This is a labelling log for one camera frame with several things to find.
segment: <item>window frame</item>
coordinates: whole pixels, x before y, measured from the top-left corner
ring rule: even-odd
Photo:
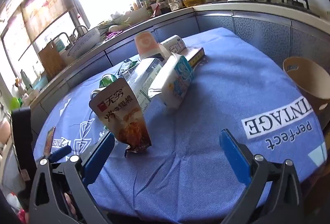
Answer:
[[[88,28],[90,27],[90,23],[89,23],[89,21],[88,21],[88,18],[86,17],[85,12],[84,12],[82,6],[80,5],[79,0],[74,0],[74,7],[73,7],[73,9],[69,10],[68,13],[69,13],[70,18],[71,18],[71,20],[72,20],[72,22],[73,22],[73,25],[74,25],[75,27],[77,27],[77,26],[80,25],[79,20],[78,20],[78,17],[77,17],[78,13],[81,15],[81,17],[82,17],[83,21],[85,22],[86,26],[87,26]],[[1,38],[2,45],[3,45],[3,47],[4,47],[4,51],[5,51],[6,57],[7,57],[7,59],[8,59],[9,65],[10,65],[10,67],[12,68],[14,75],[15,75],[16,77],[20,77],[19,74],[17,73],[16,69],[15,69],[14,66],[13,66],[13,63],[12,63],[10,57],[9,57],[9,54],[8,54],[8,52],[7,52],[6,45],[5,45],[5,42],[4,42],[4,36],[6,35],[8,29],[9,29],[9,24],[8,24],[9,21],[10,21],[10,19],[7,20],[7,24],[6,24],[5,28],[4,28],[4,30],[2,31],[2,33],[1,33],[1,35],[0,35],[0,38]],[[81,35],[84,34],[84,33],[82,32],[81,29],[78,28],[77,30],[78,30],[78,32],[79,32]],[[24,55],[24,54],[26,53],[26,51],[30,48],[31,45],[33,46],[33,48],[34,48],[34,50],[35,50],[35,52],[36,52],[38,58],[40,59],[40,57],[39,57],[39,52],[40,52],[40,50],[39,50],[39,48],[37,47],[37,44],[35,43],[35,41],[33,41],[31,44],[29,44],[29,45],[27,46],[27,48],[24,50],[24,52],[22,53],[22,55],[19,57],[18,61],[23,57],[23,55]]]
[[[61,16],[59,16],[56,20],[58,20],[58,19],[59,19],[60,17],[62,17],[64,14],[69,13],[73,25],[74,25],[75,27],[77,27],[77,26],[80,25],[80,24],[79,24],[79,21],[78,21],[78,17],[77,17],[76,14],[73,12],[73,10],[74,10],[74,8],[71,9],[71,10],[69,10],[68,12],[63,13],[63,14],[62,14]],[[48,27],[46,27],[46,28],[43,30],[42,33],[44,33],[44,31],[45,31],[46,29],[48,29],[48,28],[49,28],[49,27],[50,27],[50,26],[51,26],[56,20],[54,20],[54,21],[53,21]],[[7,52],[7,49],[6,49],[6,45],[5,45],[5,42],[4,42],[4,36],[6,35],[8,29],[9,29],[9,26],[8,26],[8,23],[7,23],[7,25],[5,26],[3,32],[2,32],[1,35],[0,35],[0,38],[1,38],[1,42],[2,42],[3,48],[4,48],[4,50],[5,50],[5,54],[6,54],[6,57],[7,57],[7,59],[8,59],[9,65],[10,65],[10,67],[11,67],[12,70],[13,70],[13,73],[14,73],[14,75],[15,75],[16,77],[19,77],[19,78],[20,78],[19,74],[17,73],[16,69],[14,68],[13,63],[12,63],[12,61],[11,61],[9,55],[8,55],[8,52]],[[29,44],[29,45],[27,46],[27,48],[24,50],[24,52],[22,53],[22,55],[19,57],[18,61],[23,57],[23,55],[24,55],[24,54],[26,53],[26,51],[30,48],[30,46],[33,46],[34,51],[36,52],[36,54],[37,54],[37,56],[38,56],[38,58],[39,58],[39,60],[40,60],[40,57],[39,57],[39,52],[40,52],[40,50],[39,50],[37,44],[36,44],[35,42],[32,42],[32,43]]]

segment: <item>green object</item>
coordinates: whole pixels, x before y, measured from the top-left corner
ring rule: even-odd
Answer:
[[[117,77],[112,74],[105,74],[100,80],[100,88],[107,87],[109,84],[116,81]]]
[[[12,98],[12,100],[10,101],[10,110],[13,111],[17,108],[20,108],[20,102],[17,98]]]
[[[57,39],[55,39],[54,43],[55,43],[55,46],[56,46],[56,51],[60,52],[63,49],[65,49],[65,45],[59,37],[57,37]]]

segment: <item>snack bag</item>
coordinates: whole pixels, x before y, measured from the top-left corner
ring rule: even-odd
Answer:
[[[90,108],[114,134],[116,139],[128,144],[128,151],[139,152],[151,146],[141,107],[124,78],[99,92],[91,101]]]

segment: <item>table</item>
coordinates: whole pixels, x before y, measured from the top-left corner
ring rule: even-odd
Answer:
[[[177,111],[167,111],[158,98],[150,103],[145,119],[152,146],[124,158],[126,145],[118,143],[89,185],[105,210],[173,223],[224,217],[245,187],[219,146],[224,128],[268,161],[291,159],[300,181],[326,160],[316,115],[270,58],[225,28],[184,41],[204,47],[206,56]],[[80,154],[98,141],[103,124],[88,106],[90,93],[102,75],[115,74],[118,68],[89,78],[55,106],[38,137],[35,158],[41,156],[53,125],[52,151],[70,144],[72,154]]]

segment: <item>white bowl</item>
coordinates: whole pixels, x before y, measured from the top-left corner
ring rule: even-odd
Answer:
[[[69,49],[68,56],[78,59],[100,42],[100,32],[97,27],[92,28]]]

